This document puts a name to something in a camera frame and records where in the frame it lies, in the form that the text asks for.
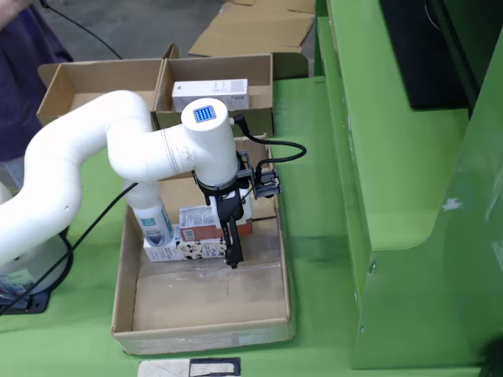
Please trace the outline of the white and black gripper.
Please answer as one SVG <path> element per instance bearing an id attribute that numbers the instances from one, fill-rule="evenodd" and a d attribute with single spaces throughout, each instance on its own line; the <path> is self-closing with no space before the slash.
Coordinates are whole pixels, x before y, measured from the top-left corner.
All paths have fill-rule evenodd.
<path id="1" fill-rule="evenodd" d="M 244 260 L 237 225 L 244 225 L 253 215 L 250 191 L 247 188 L 240 188 L 239 195 L 234 190 L 222 197 L 209 196 L 208 199 L 215 226 L 223 232 L 226 264 L 231 269 L 236 269 Z M 221 221 L 220 213 L 229 219 Z"/>

